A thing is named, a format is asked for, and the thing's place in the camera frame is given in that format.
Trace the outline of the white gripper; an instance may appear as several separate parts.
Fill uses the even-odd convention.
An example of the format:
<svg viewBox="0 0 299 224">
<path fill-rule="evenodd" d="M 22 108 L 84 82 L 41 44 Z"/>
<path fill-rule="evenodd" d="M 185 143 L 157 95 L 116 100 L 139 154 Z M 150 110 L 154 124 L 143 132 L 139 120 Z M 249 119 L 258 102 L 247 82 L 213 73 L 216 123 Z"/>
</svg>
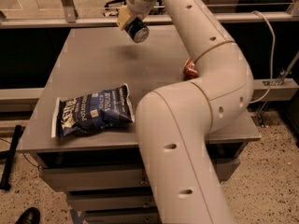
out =
<svg viewBox="0 0 299 224">
<path fill-rule="evenodd" d="M 126 0 L 118 12 L 117 25 L 123 31 L 136 16 L 145 17 L 152 10 L 157 0 Z"/>
</svg>

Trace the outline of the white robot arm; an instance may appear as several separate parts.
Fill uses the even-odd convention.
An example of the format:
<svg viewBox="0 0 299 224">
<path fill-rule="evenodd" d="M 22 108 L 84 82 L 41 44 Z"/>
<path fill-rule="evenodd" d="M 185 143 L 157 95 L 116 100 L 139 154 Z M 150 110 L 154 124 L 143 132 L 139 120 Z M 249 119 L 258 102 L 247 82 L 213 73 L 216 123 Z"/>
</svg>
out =
<svg viewBox="0 0 299 224">
<path fill-rule="evenodd" d="M 158 0 L 126 0 L 124 28 Z M 162 0 L 200 75 L 145 95 L 135 132 L 163 224 L 235 224 L 206 151 L 206 137 L 240 116 L 253 75 L 234 39 L 202 0 Z"/>
</svg>

